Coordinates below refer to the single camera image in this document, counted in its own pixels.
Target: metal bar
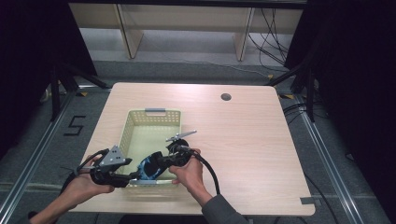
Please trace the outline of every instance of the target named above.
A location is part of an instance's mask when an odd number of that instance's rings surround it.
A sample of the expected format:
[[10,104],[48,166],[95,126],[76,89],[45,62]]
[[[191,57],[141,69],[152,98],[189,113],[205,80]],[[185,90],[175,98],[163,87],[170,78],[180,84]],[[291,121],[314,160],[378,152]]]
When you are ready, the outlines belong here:
[[111,89],[103,89],[95,85],[79,85],[77,92],[94,92],[94,91],[111,91]]
[[46,132],[44,133],[37,147],[35,148],[32,157],[26,163],[20,177],[15,182],[6,199],[3,201],[0,208],[0,223],[7,223],[9,221],[18,202],[21,199],[22,194],[24,193],[24,190],[26,189],[33,175],[35,174],[35,170],[38,167],[38,164],[41,162],[41,159],[46,153],[47,148],[49,147],[50,142],[59,127],[59,124],[63,120],[66,108],[69,106],[75,94],[76,93],[74,91],[66,94],[58,117],[49,124],[49,127],[47,128]]
[[154,6],[185,6],[185,7],[265,7],[304,9],[307,7],[327,7],[331,1],[323,3],[308,3],[306,0],[68,0],[67,3],[96,3],[96,4],[123,4],[123,5],[154,5]]
[[57,71],[58,68],[53,65],[52,71],[50,71],[50,92],[52,94],[51,101],[52,101],[52,117],[51,121],[54,121],[55,118],[58,116],[59,110],[61,109],[61,100],[59,96],[59,84],[58,84],[58,75]]
[[299,73],[302,73],[302,67],[300,65],[297,65],[293,67],[289,72],[284,73],[280,77],[271,79],[268,83],[266,83],[264,86],[275,86],[284,80],[288,79],[289,77],[295,76]]
[[[300,95],[296,95],[296,101],[298,104],[302,104],[304,100]],[[335,166],[332,156],[330,155],[326,145],[324,144],[320,133],[317,129],[317,126],[314,122],[311,122],[310,118],[306,113],[303,113],[303,121],[309,134],[314,141],[314,144],[318,150],[318,154],[323,162],[323,165],[329,175],[330,180],[332,181],[332,186],[335,189],[338,197],[340,198],[341,205],[343,205],[346,215],[350,221],[350,223],[361,224],[364,223],[361,217],[361,213],[358,210],[358,206],[355,203],[351,193],[349,192],[343,178]]]
[[130,47],[130,44],[128,42],[128,37],[127,37],[126,31],[125,31],[124,20],[122,19],[122,16],[121,16],[121,13],[122,13],[121,5],[120,4],[116,4],[114,6],[114,8],[116,9],[117,19],[119,21],[122,40],[123,40],[124,44],[126,45],[126,48],[128,49],[127,50],[128,58],[129,59],[133,59],[135,57],[135,55],[136,55],[136,52],[131,52],[131,47]]

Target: wooden table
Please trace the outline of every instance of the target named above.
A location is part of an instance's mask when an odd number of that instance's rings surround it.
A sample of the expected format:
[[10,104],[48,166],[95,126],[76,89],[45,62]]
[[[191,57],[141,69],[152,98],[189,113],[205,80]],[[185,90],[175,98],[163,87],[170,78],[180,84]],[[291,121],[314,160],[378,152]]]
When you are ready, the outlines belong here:
[[[232,99],[221,99],[229,93]],[[84,158],[119,143],[127,113],[136,108],[177,108],[185,139],[212,165],[221,194],[241,214],[310,216],[313,204],[282,108],[272,87],[117,83],[92,135]],[[216,194],[204,169],[207,189]],[[201,214],[182,185],[116,189],[73,211],[134,214]]]

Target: sleeve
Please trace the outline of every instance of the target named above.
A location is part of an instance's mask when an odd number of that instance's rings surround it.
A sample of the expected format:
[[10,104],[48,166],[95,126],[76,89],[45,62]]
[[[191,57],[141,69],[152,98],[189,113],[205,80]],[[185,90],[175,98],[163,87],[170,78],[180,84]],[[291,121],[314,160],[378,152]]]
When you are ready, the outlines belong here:
[[209,224],[248,224],[220,194],[205,204],[202,213]]

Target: metal frame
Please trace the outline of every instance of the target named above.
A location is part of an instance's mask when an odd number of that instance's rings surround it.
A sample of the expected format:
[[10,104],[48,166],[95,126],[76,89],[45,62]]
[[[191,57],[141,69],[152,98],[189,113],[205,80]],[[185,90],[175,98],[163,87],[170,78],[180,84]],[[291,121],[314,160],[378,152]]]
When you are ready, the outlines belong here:
[[14,186],[12,187],[11,191],[8,193],[8,196],[3,201],[0,208],[0,223],[8,223],[29,181],[35,174],[35,170],[37,169],[38,164],[41,162],[44,154],[46,153],[47,148],[49,147],[50,142],[53,136],[55,135],[56,130],[58,129],[60,123],[62,122],[64,118],[64,112],[66,111],[67,107],[70,105],[75,94],[76,94],[75,91],[70,91],[66,94],[58,116],[54,121],[52,121],[49,124],[49,127],[47,128],[46,132],[44,133],[37,147],[35,148],[35,151],[33,152],[31,158],[23,168],[20,177],[14,183]]
[[[300,95],[296,96],[296,101],[298,104],[304,103],[304,100]],[[341,201],[341,205],[343,205],[346,211],[346,216],[348,217],[350,223],[364,223],[358,206],[356,205],[355,200],[349,192],[349,189],[347,188],[343,177],[341,177],[340,173],[338,172],[337,167],[332,160],[332,156],[330,155],[329,150],[326,148],[326,145],[324,144],[320,136],[315,122],[312,122],[305,112],[302,114],[302,116],[306,129],[312,137],[312,140],[318,150],[318,154],[322,160],[322,163],[327,171],[327,174],[329,175],[330,180],[332,181],[332,186],[334,187],[335,192],[337,193]]]
[[329,5],[331,0],[323,3],[308,4],[307,0],[68,0],[68,3],[155,5],[186,7],[266,7],[303,9],[307,6]]

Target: plastic basket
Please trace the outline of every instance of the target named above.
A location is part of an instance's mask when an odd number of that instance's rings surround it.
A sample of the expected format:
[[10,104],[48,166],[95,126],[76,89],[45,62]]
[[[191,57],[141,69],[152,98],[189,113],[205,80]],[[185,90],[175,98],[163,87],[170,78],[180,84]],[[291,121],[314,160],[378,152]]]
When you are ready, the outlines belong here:
[[[137,170],[137,165],[148,155],[161,151],[168,154],[166,138],[181,131],[181,112],[175,109],[146,108],[128,112],[120,139],[120,150],[132,162],[121,166],[119,174],[128,175]],[[131,186],[162,186],[171,184],[175,175],[167,170],[157,180],[131,180]]]

